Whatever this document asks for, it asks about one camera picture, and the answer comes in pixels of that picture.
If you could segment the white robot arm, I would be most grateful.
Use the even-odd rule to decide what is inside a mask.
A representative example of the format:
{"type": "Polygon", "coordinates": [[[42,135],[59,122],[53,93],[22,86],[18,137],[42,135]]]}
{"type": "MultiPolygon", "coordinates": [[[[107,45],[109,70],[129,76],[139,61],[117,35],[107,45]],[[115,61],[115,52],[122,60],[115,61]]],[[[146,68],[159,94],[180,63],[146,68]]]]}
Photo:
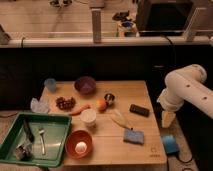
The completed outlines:
{"type": "Polygon", "coordinates": [[[213,90],[203,83],[207,79],[206,70],[198,64],[173,70],[165,77],[166,87],[157,102],[161,105],[161,125],[168,128],[176,118],[176,112],[187,101],[213,119],[213,90]]]}

